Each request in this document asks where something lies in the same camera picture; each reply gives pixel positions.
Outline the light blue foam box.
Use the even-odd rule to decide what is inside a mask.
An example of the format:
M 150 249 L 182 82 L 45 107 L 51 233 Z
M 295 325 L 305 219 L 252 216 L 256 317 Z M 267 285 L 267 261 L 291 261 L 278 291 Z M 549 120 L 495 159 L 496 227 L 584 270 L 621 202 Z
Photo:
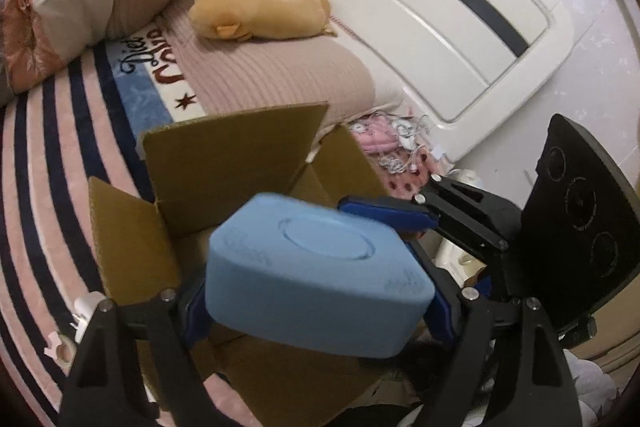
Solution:
M 209 237 L 208 314 L 275 343 L 391 358 L 434 296 L 388 225 L 288 196 L 255 195 Z

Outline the pink ribbed pillow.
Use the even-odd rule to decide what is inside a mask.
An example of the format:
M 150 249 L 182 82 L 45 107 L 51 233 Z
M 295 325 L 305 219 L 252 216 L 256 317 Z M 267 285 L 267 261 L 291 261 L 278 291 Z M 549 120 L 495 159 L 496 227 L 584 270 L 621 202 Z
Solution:
M 202 40 L 188 19 L 192 4 L 172 0 L 155 23 L 207 114 L 326 102 L 322 127 L 328 129 L 378 110 L 410 112 L 396 72 L 338 20 L 332 22 L 334 36 Z

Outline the white bed headboard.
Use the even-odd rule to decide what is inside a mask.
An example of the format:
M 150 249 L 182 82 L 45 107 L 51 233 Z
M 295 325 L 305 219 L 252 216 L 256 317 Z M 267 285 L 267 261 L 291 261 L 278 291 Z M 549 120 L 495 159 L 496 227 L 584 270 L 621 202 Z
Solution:
M 574 43 L 560 0 L 330 0 L 333 15 L 400 79 L 448 158 L 514 114 Z

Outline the tan plush toy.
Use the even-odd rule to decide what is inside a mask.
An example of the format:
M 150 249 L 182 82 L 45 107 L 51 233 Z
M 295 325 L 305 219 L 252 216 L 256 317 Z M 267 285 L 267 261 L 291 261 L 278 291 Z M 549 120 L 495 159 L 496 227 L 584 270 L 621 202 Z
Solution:
M 194 31 L 214 40 L 290 40 L 333 36 L 329 0 L 194 0 Z

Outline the brown cardboard box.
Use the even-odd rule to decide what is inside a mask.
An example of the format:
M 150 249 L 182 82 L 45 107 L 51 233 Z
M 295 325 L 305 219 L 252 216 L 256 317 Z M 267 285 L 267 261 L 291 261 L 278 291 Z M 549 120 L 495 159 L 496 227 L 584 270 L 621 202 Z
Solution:
M 105 294 L 142 303 L 204 265 L 203 239 L 251 197 L 290 195 L 334 207 L 385 187 L 352 134 L 320 130 L 326 106 L 291 105 L 194 119 L 145 133 L 152 196 L 91 179 L 94 250 Z M 232 404 L 265 426 L 322 426 L 380 379 L 354 358 L 214 326 L 192 349 L 203 376 L 228 378 Z

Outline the striped plush blanket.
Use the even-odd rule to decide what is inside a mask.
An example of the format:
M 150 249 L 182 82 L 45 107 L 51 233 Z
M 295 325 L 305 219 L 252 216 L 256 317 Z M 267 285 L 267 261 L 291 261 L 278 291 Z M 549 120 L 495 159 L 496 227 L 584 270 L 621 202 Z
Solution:
M 246 46 L 149 25 L 101 42 L 1 111 L 1 366 L 40 426 L 58 420 L 65 373 L 50 336 L 75 332 L 74 301 L 101 288 L 88 181 L 150 199 L 145 130 L 238 109 Z

